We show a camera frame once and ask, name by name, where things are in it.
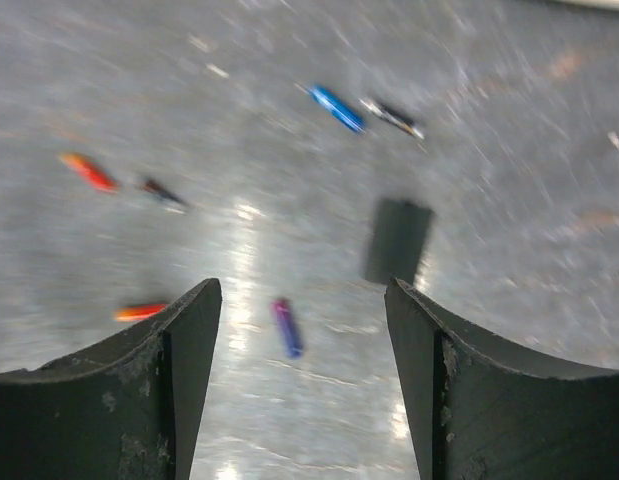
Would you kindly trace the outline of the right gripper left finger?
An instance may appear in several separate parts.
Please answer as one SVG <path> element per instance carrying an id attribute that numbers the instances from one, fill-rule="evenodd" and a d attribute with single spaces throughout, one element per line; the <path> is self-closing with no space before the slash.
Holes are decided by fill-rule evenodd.
<path id="1" fill-rule="evenodd" d="M 89 347 L 0 373 L 0 479 L 188 478 L 221 304 L 210 278 Z"/>

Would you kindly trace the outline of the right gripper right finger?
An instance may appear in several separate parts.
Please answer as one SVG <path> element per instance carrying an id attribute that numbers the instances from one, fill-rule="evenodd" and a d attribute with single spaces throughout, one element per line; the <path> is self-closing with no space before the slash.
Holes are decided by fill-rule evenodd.
<path id="1" fill-rule="evenodd" d="M 388 329 L 424 479 L 619 479 L 619 370 L 547 355 L 403 281 Z"/>

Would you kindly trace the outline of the black battery cover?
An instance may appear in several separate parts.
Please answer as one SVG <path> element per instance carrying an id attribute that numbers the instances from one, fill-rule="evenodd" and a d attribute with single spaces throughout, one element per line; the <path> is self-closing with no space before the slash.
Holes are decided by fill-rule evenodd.
<path id="1" fill-rule="evenodd" d="M 363 278 L 387 285 L 392 278 L 413 284 L 434 212 L 408 199 L 381 198 L 376 205 Z"/>

